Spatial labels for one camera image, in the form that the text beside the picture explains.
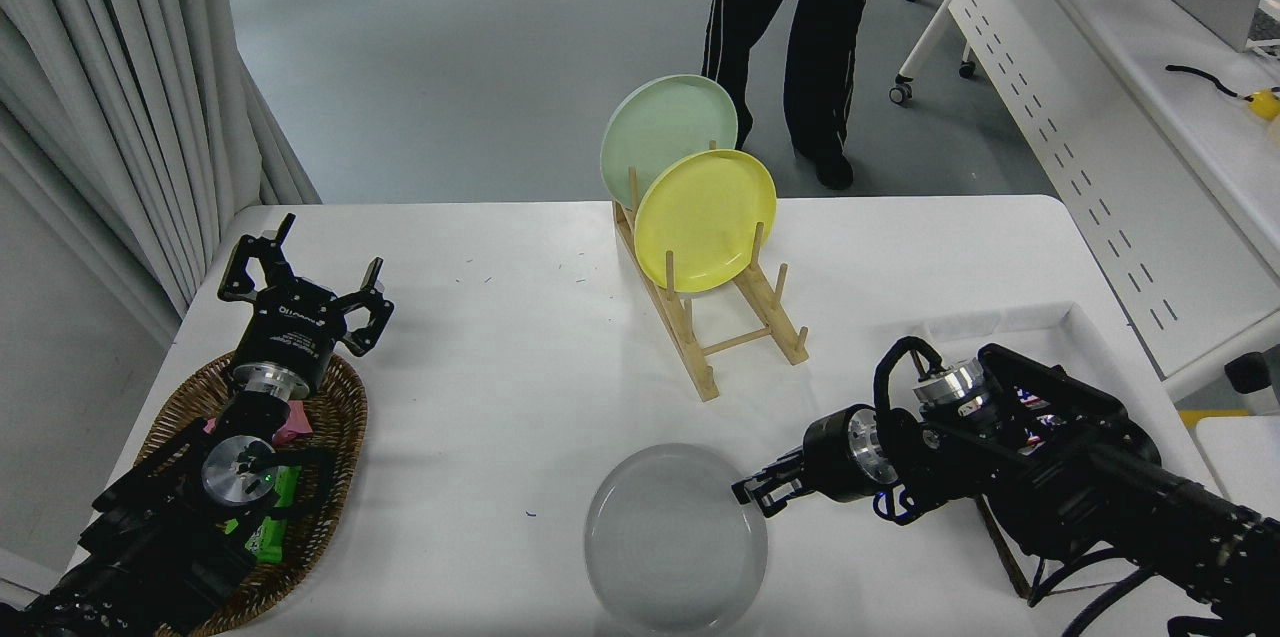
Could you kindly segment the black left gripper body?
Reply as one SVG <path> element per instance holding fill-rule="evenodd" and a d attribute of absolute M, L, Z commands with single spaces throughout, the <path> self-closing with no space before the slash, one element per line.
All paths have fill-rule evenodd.
<path fill-rule="evenodd" d="M 305 388 L 319 388 L 346 333 L 337 299 L 335 292 L 307 280 L 252 292 L 246 301 L 253 313 L 236 347 L 236 381 L 246 385 L 256 371 L 284 371 Z"/>

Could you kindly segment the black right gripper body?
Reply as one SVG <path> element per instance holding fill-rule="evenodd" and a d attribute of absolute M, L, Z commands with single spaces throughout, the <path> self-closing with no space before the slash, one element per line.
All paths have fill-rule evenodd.
<path fill-rule="evenodd" d="M 801 494 L 820 494 L 833 501 L 859 500 L 858 460 L 849 446 L 854 405 L 809 423 L 801 444 Z"/>

